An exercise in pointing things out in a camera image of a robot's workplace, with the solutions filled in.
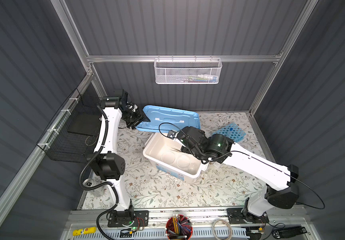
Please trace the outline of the white plastic storage bin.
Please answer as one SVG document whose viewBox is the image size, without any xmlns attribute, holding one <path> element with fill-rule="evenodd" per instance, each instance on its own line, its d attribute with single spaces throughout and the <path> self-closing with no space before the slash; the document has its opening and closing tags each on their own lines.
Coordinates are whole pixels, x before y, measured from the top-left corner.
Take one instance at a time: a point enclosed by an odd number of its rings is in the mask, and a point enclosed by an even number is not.
<svg viewBox="0 0 345 240">
<path fill-rule="evenodd" d="M 160 133 L 153 133 L 145 143 L 143 155 L 151 165 L 177 179 L 194 183 L 208 165 L 194 156 L 180 151 L 182 145 Z"/>
</svg>

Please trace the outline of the blue plastic bin lid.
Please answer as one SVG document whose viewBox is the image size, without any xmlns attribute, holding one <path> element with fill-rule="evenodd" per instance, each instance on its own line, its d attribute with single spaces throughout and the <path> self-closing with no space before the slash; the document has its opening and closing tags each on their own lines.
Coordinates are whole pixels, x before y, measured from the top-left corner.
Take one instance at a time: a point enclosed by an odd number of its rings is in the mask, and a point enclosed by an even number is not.
<svg viewBox="0 0 345 240">
<path fill-rule="evenodd" d="M 152 105 L 145 106 L 143 112 L 150 121 L 138 124 L 136 129 L 139 131 L 156 133 L 160 130 L 167 133 L 184 127 L 201 129 L 199 114 L 196 112 Z"/>
</svg>

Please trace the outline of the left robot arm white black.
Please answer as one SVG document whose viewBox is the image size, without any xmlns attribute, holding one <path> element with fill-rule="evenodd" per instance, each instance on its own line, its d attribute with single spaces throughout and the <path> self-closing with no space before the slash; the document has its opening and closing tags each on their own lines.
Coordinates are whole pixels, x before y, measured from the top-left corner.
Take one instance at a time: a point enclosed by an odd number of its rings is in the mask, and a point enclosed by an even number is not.
<svg viewBox="0 0 345 240">
<path fill-rule="evenodd" d="M 101 125 L 88 166 L 100 178 L 101 183 L 89 187 L 89 190 L 110 189 L 114 201 L 111 217 L 132 222 L 135 217 L 133 205 L 120 179 L 124 174 L 125 160 L 117 154 L 117 135 L 121 120 L 125 121 L 127 128 L 135 129 L 145 119 L 145 115 L 137 105 L 127 100 L 125 92 L 118 97 L 102 98 L 97 108 L 101 115 Z"/>
</svg>

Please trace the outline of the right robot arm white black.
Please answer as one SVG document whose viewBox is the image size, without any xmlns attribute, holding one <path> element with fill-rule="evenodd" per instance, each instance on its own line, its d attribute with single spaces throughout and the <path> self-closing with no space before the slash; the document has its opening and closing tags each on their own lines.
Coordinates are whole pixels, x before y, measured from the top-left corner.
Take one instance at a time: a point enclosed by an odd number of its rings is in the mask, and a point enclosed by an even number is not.
<svg viewBox="0 0 345 240">
<path fill-rule="evenodd" d="M 299 198 L 299 189 L 295 184 L 297 167 L 286 167 L 266 160 L 221 134 L 208 138 L 204 131 L 194 127 L 169 131 L 167 136 L 181 144 L 182 152 L 193 155 L 203 164 L 232 166 L 265 182 L 259 192 L 245 200 L 243 208 L 236 214 L 240 221 L 266 222 L 268 210 L 274 207 L 291 209 Z"/>
</svg>

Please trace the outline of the clear petri dish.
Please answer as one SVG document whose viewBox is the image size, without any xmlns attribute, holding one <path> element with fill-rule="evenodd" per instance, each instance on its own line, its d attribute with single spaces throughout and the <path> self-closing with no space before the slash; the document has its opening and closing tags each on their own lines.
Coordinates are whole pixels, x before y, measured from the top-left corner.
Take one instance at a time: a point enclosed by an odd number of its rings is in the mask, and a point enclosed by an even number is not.
<svg viewBox="0 0 345 240">
<path fill-rule="evenodd" d="M 174 151 L 166 151 L 161 155 L 161 161 L 168 165 L 173 164 L 175 160 L 176 160 L 176 156 L 175 156 Z"/>
<path fill-rule="evenodd" d="M 188 169 L 191 165 L 191 159 L 188 155 L 180 155 L 176 159 L 176 164 L 181 169 Z"/>
</svg>

